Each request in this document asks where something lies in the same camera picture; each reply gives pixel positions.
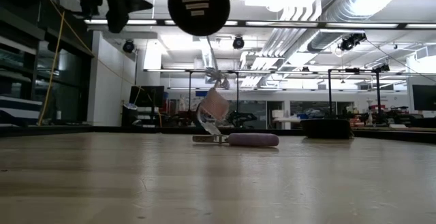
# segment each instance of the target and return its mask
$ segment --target security camera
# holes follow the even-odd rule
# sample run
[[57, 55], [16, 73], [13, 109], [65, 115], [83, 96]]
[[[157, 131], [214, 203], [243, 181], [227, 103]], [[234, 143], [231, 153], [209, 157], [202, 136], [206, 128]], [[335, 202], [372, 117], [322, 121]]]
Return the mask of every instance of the security camera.
[[132, 53], [135, 49], [135, 44], [134, 41], [132, 39], [128, 39], [125, 41], [124, 46], [123, 46], [123, 50], [126, 53]]
[[239, 36], [236, 36], [236, 37], [234, 38], [234, 41], [233, 41], [233, 48], [234, 48], [235, 50], [240, 50], [241, 48], [244, 48], [244, 45], [245, 45], [245, 42], [244, 42], [242, 36], [239, 35]]

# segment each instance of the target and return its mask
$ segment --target ceiling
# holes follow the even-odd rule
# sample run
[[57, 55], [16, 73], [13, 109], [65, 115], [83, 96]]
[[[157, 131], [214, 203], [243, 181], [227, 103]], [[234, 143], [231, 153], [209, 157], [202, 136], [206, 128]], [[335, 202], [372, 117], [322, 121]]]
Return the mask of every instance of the ceiling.
[[[167, 9], [167, 0], [147, 0], [155, 6], [153, 10], [135, 12], [130, 14], [131, 19], [170, 19]], [[322, 0], [322, 5], [330, 0]], [[65, 7], [72, 10], [79, 10], [78, 2], [75, 0], [61, 0]], [[376, 22], [435, 22], [436, 0], [392, 0], [383, 10], [376, 13], [369, 20]], [[274, 13], [265, 7], [245, 6], [244, 0], [231, 0], [230, 20], [277, 20], [281, 12]], [[99, 8], [100, 17], [103, 18], [108, 7], [103, 5]], [[166, 49], [163, 56], [163, 66], [172, 68], [175, 63], [193, 63], [196, 57], [201, 56], [201, 50], [193, 44], [192, 36], [182, 32], [177, 27], [125, 27], [126, 32], [158, 33], [159, 40]], [[259, 49], [264, 46], [270, 37], [272, 29], [262, 28], [230, 28], [224, 27], [214, 38], [220, 39], [220, 44], [214, 46], [217, 59], [239, 60], [244, 50]], [[245, 40], [244, 50], [234, 50], [232, 42], [235, 35], [242, 35]], [[364, 67], [378, 59], [386, 57], [386, 53], [392, 55], [396, 61], [391, 61], [393, 70], [404, 69], [405, 56], [413, 53], [413, 50], [420, 49], [427, 44], [436, 44], [436, 34], [432, 31], [366, 31], [368, 40], [373, 43], [363, 42], [352, 51], [339, 57], [335, 49], [331, 53], [319, 54], [313, 58], [314, 65], [306, 63], [311, 70], [325, 71], [331, 67], [352, 66]], [[145, 48], [146, 39], [136, 39], [138, 48]]]

